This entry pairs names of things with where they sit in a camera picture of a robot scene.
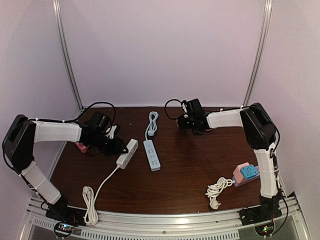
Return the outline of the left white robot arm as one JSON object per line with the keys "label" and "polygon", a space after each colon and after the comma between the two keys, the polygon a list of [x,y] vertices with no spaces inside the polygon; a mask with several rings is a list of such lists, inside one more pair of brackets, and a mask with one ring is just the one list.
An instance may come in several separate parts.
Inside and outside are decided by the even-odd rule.
{"label": "left white robot arm", "polygon": [[41,142],[73,142],[96,147],[106,156],[127,154],[125,142],[117,136],[119,126],[107,115],[95,112],[90,120],[31,119],[19,114],[2,142],[4,160],[22,179],[50,205],[61,222],[72,218],[72,211],[63,203],[60,191],[35,163],[34,144]]}

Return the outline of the blue cube adapter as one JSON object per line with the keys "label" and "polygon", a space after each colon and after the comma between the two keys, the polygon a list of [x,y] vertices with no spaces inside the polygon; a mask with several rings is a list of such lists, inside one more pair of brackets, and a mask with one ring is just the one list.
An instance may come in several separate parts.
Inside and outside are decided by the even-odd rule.
{"label": "blue cube adapter", "polygon": [[256,167],[252,164],[242,167],[240,172],[245,180],[253,179],[258,175]]}

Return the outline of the light blue power strip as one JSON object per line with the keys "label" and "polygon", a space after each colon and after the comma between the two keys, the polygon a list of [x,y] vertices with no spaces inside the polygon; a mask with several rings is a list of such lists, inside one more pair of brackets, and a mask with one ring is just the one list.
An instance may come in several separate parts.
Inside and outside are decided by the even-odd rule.
{"label": "light blue power strip", "polygon": [[161,169],[161,164],[153,144],[153,141],[148,139],[143,141],[143,146],[145,149],[146,157],[149,163],[150,170],[152,172],[159,171]]}

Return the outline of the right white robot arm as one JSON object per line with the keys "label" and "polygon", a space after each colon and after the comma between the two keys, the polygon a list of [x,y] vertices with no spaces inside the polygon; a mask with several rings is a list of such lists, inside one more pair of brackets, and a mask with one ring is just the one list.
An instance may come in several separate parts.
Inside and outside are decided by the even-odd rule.
{"label": "right white robot arm", "polygon": [[241,127],[246,141],[253,149],[260,171],[260,197],[278,199],[278,161],[276,150],[280,142],[280,132],[261,103],[234,109],[205,112],[198,99],[196,104],[183,101],[184,113],[177,117],[180,130],[192,130],[200,135],[206,130]]}

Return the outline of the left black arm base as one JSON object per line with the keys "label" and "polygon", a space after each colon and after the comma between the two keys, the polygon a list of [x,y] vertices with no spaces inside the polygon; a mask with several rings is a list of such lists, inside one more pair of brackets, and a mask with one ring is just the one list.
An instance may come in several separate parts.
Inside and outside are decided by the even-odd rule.
{"label": "left black arm base", "polygon": [[69,225],[85,227],[86,210],[68,206],[68,200],[61,197],[55,204],[48,204],[48,210],[45,213],[47,218],[64,222]]}

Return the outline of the aluminium frame post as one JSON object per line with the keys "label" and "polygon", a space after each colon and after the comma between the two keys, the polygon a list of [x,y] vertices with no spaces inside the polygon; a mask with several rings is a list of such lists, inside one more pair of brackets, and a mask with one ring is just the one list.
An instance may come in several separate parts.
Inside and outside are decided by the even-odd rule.
{"label": "aluminium frame post", "polygon": [[252,93],[254,91],[255,83],[258,78],[260,66],[262,63],[262,58],[269,34],[270,24],[271,24],[271,18],[272,18],[272,7],[273,7],[273,1],[272,0],[265,0],[264,1],[264,9],[262,14],[262,22],[260,27],[260,34],[259,34],[259,40],[257,45],[257,50],[253,62],[253,67],[248,83],[248,87],[246,90],[246,94],[243,100],[243,105],[247,106],[250,102]]}
{"label": "aluminium frame post", "polygon": [[59,0],[53,0],[52,5],[53,5],[55,23],[57,27],[58,38],[59,38],[59,44],[62,52],[62,58],[63,58],[65,70],[67,73],[67,78],[70,84],[71,92],[73,94],[73,97],[76,103],[76,107],[79,111],[82,111],[84,106],[82,104],[78,86],[75,80],[75,75],[74,75],[74,71],[73,71],[73,67],[70,59],[70,54],[68,51],[68,45],[67,45],[64,24],[63,24],[63,17],[61,12],[61,3]]}

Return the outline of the left aluminium frame post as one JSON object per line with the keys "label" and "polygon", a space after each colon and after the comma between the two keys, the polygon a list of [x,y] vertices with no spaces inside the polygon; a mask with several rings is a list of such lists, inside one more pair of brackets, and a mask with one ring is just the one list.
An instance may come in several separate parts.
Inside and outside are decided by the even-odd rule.
{"label": "left aluminium frame post", "polygon": [[55,23],[57,27],[58,38],[59,38],[59,44],[62,52],[62,58],[63,58],[65,70],[67,73],[67,78],[70,84],[71,92],[73,94],[73,97],[76,103],[76,107],[79,111],[82,111],[84,106],[82,104],[78,86],[75,80],[75,75],[74,75],[74,71],[73,71],[73,67],[70,59],[70,54],[68,51],[68,45],[67,45],[64,24],[63,24],[63,17],[61,12],[61,3],[59,0],[53,0],[52,5],[53,5]]}

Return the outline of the right aluminium frame post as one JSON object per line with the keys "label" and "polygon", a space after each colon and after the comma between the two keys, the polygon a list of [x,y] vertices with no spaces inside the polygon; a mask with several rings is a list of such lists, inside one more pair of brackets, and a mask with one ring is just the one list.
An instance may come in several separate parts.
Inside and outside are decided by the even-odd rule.
{"label": "right aluminium frame post", "polygon": [[257,50],[253,62],[253,67],[248,83],[248,87],[246,90],[246,94],[243,100],[243,105],[247,106],[250,102],[252,93],[254,91],[255,83],[258,78],[260,66],[262,63],[262,58],[269,34],[270,24],[271,24],[271,18],[272,18],[272,7],[273,7],[273,1],[272,0],[265,0],[264,1],[264,9],[262,14],[262,22],[260,27],[260,34],[259,34],[259,40],[257,45]]}

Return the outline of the light pink cube adapter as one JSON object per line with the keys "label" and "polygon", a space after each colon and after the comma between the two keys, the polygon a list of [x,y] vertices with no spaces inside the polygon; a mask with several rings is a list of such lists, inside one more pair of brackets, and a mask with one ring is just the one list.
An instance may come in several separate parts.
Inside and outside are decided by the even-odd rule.
{"label": "light pink cube adapter", "polygon": [[249,166],[250,164],[248,162],[239,164],[235,170],[233,171],[233,176],[237,178],[238,181],[240,181],[242,178],[244,178],[243,174],[241,173],[241,169],[243,167]]}

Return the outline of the purple power strip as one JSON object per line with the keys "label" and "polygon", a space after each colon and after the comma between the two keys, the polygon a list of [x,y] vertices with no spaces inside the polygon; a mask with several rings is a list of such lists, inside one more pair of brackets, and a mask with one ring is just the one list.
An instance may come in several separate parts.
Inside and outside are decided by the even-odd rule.
{"label": "purple power strip", "polygon": [[249,182],[252,182],[254,180],[257,180],[259,178],[260,178],[260,176],[257,175],[255,177],[250,178],[250,179],[241,178],[240,181],[238,181],[237,178],[235,176],[233,176],[232,180],[234,181],[234,186],[239,187],[239,186],[242,186],[242,185],[247,184]]}

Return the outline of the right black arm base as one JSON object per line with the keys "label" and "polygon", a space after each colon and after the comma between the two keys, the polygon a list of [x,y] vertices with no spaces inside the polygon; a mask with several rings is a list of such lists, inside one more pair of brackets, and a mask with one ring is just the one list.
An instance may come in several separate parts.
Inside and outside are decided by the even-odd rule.
{"label": "right black arm base", "polygon": [[239,217],[243,226],[271,221],[272,218],[282,216],[282,211],[278,202],[271,200],[262,202],[255,207],[244,207],[239,211]]}

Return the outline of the white power strip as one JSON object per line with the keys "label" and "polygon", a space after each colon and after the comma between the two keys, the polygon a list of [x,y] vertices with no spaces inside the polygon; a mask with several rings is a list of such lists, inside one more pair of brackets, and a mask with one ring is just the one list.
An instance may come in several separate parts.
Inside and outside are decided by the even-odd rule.
{"label": "white power strip", "polygon": [[128,150],[127,153],[122,153],[117,161],[116,161],[116,165],[117,168],[124,170],[126,168],[126,166],[128,165],[128,163],[130,162],[131,158],[133,157],[133,155],[135,154],[136,150],[138,149],[139,143],[136,139],[131,139],[126,148]]}

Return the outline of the aluminium front rail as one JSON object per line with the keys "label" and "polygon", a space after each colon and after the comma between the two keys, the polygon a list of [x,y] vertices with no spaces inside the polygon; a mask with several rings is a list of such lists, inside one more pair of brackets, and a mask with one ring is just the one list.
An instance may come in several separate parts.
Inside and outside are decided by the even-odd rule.
{"label": "aluminium front rail", "polygon": [[[63,240],[55,235],[56,222],[45,216],[42,201],[32,197],[18,240]],[[272,237],[256,233],[258,224],[243,225],[240,208],[190,214],[125,214],[99,212],[99,222],[78,226],[65,240],[311,240],[296,197],[286,199],[288,218]]]}

